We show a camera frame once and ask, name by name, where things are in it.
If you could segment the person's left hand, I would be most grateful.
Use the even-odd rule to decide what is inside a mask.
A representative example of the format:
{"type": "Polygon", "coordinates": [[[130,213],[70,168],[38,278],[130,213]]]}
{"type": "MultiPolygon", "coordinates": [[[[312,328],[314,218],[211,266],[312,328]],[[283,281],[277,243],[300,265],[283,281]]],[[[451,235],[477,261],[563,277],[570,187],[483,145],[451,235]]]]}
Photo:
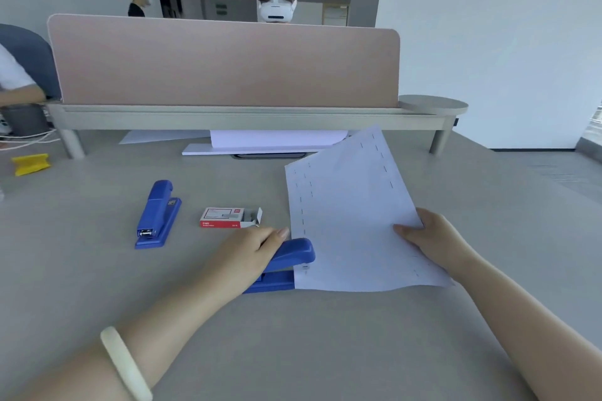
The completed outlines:
{"type": "Polygon", "coordinates": [[[203,267],[200,282],[220,301],[229,302],[242,294],[270,262],[258,255],[259,228],[235,230],[203,267]]]}

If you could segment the person's right hand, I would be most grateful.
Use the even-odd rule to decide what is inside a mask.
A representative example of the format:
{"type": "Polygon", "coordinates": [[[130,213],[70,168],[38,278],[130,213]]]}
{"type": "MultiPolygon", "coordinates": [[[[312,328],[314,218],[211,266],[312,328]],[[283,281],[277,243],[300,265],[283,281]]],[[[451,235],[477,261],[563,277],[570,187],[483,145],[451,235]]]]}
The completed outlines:
{"type": "Polygon", "coordinates": [[[443,215],[425,208],[417,213],[425,229],[421,252],[453,279],[460,280],[470,266],[484,261],[443,215]]]}

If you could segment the blue stapler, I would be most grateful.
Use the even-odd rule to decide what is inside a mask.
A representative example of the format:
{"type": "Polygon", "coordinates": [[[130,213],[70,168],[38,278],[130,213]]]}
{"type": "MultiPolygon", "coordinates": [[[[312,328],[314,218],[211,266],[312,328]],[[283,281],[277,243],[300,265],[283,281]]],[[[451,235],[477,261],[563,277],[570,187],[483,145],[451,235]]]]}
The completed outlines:
{"type": "Polygon", "coordinates": [[[137,225],[137,241],[134,246],[136,250],[162,247],[166,244],[182,205],[182,200],[172,197],[172,192],[171,181],[159,180],[154,183],[137,225]]]}
{"type": "Polygon", "coordinates": [[[315,260],[315,251],[307,238],[295,238],[282,243],[258,279],[244,291],[265,293],[295,289],[294,270],[297,265],[307,265],[315,260]]]}

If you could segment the white paper sheet with staples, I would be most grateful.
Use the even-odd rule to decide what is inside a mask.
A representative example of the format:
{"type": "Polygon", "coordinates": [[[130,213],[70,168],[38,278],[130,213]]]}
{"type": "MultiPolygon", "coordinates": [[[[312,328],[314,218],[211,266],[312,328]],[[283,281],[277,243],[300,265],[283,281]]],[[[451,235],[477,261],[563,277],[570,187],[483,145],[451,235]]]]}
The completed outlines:
{"type": "Polygon", "coordinates": [[[422,228],[377,126],[285,167],[292,238],[315,260],[294,267],[297,290],[380,292],[448,287],[447,272],[400,238],[394,224],[422,228]]]}

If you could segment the person's right forearm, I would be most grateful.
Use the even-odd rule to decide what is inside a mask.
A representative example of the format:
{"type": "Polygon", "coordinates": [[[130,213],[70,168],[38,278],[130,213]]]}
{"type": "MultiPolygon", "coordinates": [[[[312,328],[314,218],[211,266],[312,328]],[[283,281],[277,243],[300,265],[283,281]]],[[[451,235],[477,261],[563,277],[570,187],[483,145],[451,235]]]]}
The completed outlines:
{"type": "Polygon", "coordinates": [[[463,286],[538,401],[602,401],[602,351],[482,257],[463,286]]]}

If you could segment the person's left forearm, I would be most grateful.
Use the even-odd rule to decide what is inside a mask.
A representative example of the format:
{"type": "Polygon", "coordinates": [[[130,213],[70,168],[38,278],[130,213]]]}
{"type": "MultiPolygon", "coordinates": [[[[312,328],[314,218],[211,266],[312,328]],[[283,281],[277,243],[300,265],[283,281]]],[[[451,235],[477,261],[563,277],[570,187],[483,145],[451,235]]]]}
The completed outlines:
{"type": "MultiPolygon", "coordinates": [[[[117,328],[149,388],[160,381],[193,334],[238,295],[217,279],[189,283],[117,328]]],[[[134,401],[101,344],[32,383],[11,401],[134,401]]]]}

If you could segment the red and white staple box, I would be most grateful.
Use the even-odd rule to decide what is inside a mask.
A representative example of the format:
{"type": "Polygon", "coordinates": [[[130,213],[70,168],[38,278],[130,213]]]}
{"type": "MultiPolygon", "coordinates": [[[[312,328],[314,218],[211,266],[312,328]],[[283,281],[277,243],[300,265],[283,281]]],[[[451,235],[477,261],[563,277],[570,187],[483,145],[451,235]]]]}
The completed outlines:
{"type": "Polygon", "coordinates": [[[242,229],[259,226],[261,219],[261,208],[207,207],[202,213],[199,227],[242,229]]]}

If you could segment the white paper stack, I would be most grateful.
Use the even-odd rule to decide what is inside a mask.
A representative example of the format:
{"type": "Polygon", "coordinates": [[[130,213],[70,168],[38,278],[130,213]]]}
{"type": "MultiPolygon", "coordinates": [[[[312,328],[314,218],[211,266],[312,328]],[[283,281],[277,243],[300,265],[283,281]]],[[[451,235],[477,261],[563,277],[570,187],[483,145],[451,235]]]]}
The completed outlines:
{"type": "Polygon", "coordinates": [[[210,130],[215,149],[328,147],[347,137],[347,130],[210,130]]]}

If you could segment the grey desk shelf riser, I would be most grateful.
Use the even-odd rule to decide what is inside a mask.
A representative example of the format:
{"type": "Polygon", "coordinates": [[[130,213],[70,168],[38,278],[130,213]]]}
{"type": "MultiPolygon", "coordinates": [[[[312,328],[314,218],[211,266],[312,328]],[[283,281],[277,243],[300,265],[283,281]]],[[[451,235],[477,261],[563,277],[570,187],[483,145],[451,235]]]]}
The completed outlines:
{"type": "Polygon", "coordinates": [[[397,108],[75,105],[50,102],[47,111],[72,159],[86,156],[78,130],[384,130],[434,131],[430,154],[440,155],[466,102],[400,95],[397,108]]]}

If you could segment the pink desk divider panel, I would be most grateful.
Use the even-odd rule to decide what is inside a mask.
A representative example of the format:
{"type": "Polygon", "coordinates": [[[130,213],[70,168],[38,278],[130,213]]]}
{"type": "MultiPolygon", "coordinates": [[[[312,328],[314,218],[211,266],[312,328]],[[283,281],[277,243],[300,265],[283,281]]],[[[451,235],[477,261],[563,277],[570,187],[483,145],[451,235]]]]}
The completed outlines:
{"type": "Polygon", "coordinates": [[[64,104],[398,107],[391,29],[73,14],[47,25],[64,104]]]}

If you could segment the yellow plastic holder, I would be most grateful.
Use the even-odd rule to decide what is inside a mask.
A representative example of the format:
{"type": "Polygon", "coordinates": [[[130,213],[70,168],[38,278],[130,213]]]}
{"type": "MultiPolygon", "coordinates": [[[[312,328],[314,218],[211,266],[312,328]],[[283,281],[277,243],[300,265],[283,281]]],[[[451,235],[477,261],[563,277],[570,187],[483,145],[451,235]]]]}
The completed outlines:
{"type": "Polygon", "coordinates": [[[49,154],[46,153],[12,157],[11,161],[14,165],[15,177],[33,174],[51,167],[49,154]]]}

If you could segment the grey bin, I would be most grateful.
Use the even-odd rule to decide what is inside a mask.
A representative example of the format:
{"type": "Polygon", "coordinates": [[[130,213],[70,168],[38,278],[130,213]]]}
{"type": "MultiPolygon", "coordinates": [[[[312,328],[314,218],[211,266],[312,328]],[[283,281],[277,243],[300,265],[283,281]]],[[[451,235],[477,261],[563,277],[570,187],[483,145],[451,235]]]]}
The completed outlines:
{"type": "Polygon", "coordinates": [[[17,137],[33,137],[51,130],[41,104],[13,104],[0,108],[0,114],[8,123],[11,134],[17,137]]]}

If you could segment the blue office chair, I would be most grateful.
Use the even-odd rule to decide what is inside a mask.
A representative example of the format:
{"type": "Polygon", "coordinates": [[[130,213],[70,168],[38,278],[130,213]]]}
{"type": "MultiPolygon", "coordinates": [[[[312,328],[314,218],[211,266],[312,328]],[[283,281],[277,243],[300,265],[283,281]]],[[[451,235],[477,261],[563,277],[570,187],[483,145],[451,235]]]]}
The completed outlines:
{"type": "Polygon", "coordinates": [[[61,100],[52,48],[37,33],[0,23],[0,43],[11,52],[49,100],[61,100]]]}

